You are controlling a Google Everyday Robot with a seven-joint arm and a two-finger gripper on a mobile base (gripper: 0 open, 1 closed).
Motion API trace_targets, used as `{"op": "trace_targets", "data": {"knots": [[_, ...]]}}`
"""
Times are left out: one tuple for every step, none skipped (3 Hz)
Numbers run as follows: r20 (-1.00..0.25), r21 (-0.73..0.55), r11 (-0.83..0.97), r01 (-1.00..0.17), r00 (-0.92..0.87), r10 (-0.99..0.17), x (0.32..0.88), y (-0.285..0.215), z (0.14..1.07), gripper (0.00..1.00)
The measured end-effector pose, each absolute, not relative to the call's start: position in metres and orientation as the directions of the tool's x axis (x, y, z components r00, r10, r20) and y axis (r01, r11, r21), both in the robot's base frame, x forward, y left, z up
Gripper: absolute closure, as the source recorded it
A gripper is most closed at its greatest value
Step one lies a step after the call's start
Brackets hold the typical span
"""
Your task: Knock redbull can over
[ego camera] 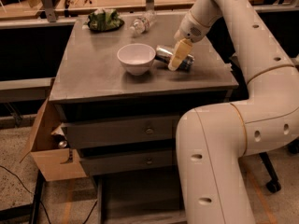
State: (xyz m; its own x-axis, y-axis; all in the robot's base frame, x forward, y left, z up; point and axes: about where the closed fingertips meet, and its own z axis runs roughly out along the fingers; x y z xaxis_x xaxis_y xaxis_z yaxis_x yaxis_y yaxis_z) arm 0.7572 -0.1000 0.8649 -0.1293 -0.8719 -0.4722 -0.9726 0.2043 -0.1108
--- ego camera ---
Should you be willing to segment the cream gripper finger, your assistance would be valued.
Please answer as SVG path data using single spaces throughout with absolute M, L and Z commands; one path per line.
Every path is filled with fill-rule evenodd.
M 175 45 L 173 55 L 168 64 L 168 69 L 171 71 L 176 71 L 191 50 L 192 41 L 190 39 L 183 38 L 179 40 Z

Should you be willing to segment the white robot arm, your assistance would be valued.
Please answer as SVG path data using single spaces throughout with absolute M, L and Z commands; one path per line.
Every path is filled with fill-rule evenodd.
M 170 70 L 217 18 L 226 23 L 249 97 L 194 108 L 178 122 L 184 207 L 188 224 L 255 224 L 238 160 L 299 136 L 299 72 L 248 0 L 197 0 L 176 33 Z

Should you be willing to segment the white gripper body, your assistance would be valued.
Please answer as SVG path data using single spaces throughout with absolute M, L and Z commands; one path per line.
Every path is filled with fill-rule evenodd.
M 186 38 L 196 43 L 206 36 L 210 27 L 211 20 L 207 14 L 193 14 L 191 11 L 188 11 L 182 19 L 174 38 L 176 40 Z

